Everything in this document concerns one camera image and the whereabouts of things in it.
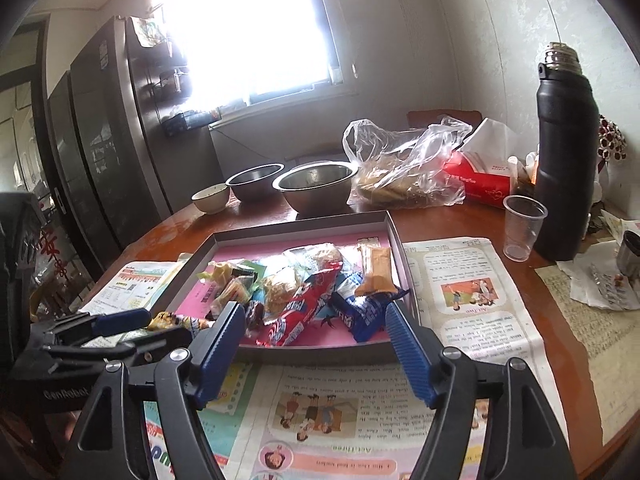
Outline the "green-wrapped yellow cake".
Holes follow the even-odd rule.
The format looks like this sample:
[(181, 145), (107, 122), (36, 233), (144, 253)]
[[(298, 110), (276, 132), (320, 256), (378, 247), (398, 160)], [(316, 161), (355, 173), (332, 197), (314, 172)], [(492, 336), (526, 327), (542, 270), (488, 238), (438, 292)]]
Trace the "green-wrapped yellow cake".
[(265, 276), (265, 272), (266, 267), (255, 261), (210, 260), (206, 269), (198, 272), (196, 277), (202, 283), (215, 283), (220, 287), (227, 286), (232, 278), (238, 278), (245, 289), (252, 294)]

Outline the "Snickers bar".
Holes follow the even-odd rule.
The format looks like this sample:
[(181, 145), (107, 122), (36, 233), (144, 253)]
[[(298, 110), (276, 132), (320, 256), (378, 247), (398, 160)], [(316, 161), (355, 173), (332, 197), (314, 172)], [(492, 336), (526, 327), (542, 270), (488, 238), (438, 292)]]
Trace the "Snickers bar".
[(245, 327), (249, 333), (256, 333), (265, 326), (265, 306), (260, 301), (250, 301), (245, 308)]

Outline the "red candy stick packet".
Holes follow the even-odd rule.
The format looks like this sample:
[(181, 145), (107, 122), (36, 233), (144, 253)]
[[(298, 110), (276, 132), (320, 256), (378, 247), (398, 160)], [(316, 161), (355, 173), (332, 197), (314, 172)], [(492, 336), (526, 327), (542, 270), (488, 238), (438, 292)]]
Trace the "red candy stick packet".
[(317, 312), (328, 304), (342, 267), (341, 261), (330, 261), (311, 273), (256, 344), (274, 348), (289, 346), (296, 341)]

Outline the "blue Oreo packet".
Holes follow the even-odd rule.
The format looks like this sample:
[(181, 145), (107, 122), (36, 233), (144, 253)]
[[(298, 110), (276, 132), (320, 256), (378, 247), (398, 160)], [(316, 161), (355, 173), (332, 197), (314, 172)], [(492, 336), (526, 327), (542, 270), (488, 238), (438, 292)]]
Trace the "blue Oreo packet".
[(386, 308), (395, 300), (404, 298), (408, 289), (392, 286), (391, 292), (372, 292), (364, 296), (356, 295), (356, 288), (363, 282), (361, 272), (348, 274), (334, 292), (329, 305), (342, 320), (349, 333), (357, 342), (366, 342), (382, 330)]

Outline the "orange wafer packet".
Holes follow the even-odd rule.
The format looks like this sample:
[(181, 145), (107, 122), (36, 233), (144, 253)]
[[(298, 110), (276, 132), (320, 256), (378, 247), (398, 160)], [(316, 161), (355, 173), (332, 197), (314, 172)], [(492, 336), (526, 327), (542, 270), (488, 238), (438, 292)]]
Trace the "orange wafer packet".
[(362, 282), (355, 290), (356, 296), (368, 296), (377, 292), (396, 292), (393, 282), (392, 251), (389, 247), (359, 245), (362, 258)]

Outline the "yellow snack bar packet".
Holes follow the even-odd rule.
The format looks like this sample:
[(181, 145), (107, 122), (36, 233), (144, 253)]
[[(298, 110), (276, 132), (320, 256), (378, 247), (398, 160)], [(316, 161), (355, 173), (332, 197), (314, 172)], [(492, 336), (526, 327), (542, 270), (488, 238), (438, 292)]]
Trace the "yellow snack bar packet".
[(182, 327), (188, 330), (192, 335), (197, 335), (202, 330), (208, 330), (214, 325), (213, 321), (206, 318), (192, 318), (175, 312), (160, 312), (152, 318), (147, 330), (157, 332), (158, 330), (168, 330), (168, 328)]

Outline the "clear-wrapped flaky pastry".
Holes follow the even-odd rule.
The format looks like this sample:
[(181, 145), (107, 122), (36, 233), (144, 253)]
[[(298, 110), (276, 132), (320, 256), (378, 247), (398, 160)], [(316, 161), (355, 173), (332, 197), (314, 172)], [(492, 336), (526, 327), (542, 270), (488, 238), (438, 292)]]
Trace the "clear-wrapped flaky pastry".
[(231, 301), (247, 304), (253, 296), (252, 286), (253, 279), (250, 276), (232, 278), (210, 305), (207, 316), (211, 320), (216, 320), (224, 307)]

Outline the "handwritten paper sheet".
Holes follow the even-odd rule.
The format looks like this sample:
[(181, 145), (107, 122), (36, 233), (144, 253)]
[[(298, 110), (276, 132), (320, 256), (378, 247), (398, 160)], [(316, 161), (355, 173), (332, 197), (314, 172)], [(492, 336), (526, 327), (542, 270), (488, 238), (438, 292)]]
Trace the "handwritten paper sheet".
[(601, 310), (570, 298), (570, 278), (557, 266), (536, 273), (587, 351), (602, 442), (607, 444), (639, 411), (639, 313)]

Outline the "dark refrigerator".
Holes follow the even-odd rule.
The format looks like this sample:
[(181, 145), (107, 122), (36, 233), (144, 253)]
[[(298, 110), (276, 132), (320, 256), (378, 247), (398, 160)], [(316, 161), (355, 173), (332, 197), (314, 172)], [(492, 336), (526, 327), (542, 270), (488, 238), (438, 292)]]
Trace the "dark refrigerator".
[(88, 269), (102, 274), (154, 226), (217, 184), (208, 127), (186, 60), (151, 20), (114, 16), (48, 97), (51, 152)]

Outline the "crumpled white tissue paper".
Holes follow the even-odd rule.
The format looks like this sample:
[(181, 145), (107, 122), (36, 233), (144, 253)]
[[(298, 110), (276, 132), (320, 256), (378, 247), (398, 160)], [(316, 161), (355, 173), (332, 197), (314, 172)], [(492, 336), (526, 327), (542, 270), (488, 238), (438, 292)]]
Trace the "crumpled white tissue paper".
[(639, 310), (639, 282), (620, 273), (615, 240), (591, 245), (573, 260), (556, 265), (570, 278), (570, 298), (589, 307), (611, 311)]

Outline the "grey box with pink book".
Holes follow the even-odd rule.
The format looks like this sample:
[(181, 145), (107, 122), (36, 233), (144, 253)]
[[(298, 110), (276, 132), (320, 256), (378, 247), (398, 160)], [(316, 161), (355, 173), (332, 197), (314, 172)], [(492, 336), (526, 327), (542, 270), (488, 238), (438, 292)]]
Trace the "grey box with pink book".
[(264, 322), (249, 330), (236, 357), (242, 362), (276, 365), (374, 365), (396, 359), (390, 338), (379, 328), (358, 342), (340, 318), (322, 322), (314, 318), (292, 344), (269, 347), (269, 326), (277, 321), (295, 289), (320, 266), (335, 259), (342, 274), (335, 284), (353, 292), (362, 270), (364, 245), (390, 248), (392, 277), (396, 287), (412, 289), (413, 282), (404, 248), (386, 211), (299, 220), (254, 226), (211, 235), (191, 256), (152, 307), (189, 318), (217, 313), (219, 295), (227, 286), (221, 274), (236, 266), (240, 276), (235, 297), (252, 298), (265, 307)]

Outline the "small steel cup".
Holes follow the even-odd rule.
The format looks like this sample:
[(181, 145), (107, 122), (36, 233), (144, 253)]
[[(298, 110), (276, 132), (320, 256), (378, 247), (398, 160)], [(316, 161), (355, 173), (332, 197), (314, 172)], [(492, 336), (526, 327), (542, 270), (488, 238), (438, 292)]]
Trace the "small steel cup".
[(636, 232), (625, 231), (620, 240), (616, 256), (616, 266), (621, 274), (635, 280), (640, 273), (640, 236)]

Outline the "large steel bowl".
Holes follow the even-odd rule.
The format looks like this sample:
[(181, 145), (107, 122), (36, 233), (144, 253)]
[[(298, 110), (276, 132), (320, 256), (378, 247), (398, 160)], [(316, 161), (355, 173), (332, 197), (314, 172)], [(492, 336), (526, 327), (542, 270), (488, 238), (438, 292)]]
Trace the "large steel bowl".
[(272, 187), (301, 216), (328, 216), (346, 208), (357, 172), (352, 162), (306, 162), (281, 174)]

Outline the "plastic bag with bread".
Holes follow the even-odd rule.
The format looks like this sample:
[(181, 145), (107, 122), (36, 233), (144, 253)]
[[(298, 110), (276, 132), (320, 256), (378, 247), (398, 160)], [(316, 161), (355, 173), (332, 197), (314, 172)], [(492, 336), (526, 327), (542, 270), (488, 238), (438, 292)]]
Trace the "plastic bag with bread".
[(354, 189), (385, 209), (461, 204), (464, 184), (447, 174), (445, 165), (471, 133), (471, 125), (451, 116), (406, 131), (354, 120), (343, 133), (345, 155), (358, 167)]

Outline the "window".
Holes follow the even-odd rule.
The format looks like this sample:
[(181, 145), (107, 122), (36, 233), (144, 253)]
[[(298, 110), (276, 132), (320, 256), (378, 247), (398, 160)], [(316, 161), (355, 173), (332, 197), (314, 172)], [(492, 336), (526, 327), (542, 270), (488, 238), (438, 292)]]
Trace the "window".
[(326, 0), (150, 0), (150, 11), (198, 107), (229, 114), (349, 84)]

